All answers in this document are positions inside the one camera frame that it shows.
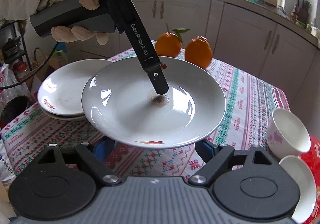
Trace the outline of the left gloved hand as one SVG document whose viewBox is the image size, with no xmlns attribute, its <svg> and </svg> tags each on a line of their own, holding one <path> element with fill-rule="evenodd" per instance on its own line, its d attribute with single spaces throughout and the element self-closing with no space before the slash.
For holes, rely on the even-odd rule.
<svg viewBox="0 0 320 224">
<path fill-rule="evenodd" d="M 99 45 L 115 30 L 108 15 L 108 0 L 40 0 L 30 21 L 39 36 L 58 42 L 85 41 L 96 37 Z"/>
</svg>

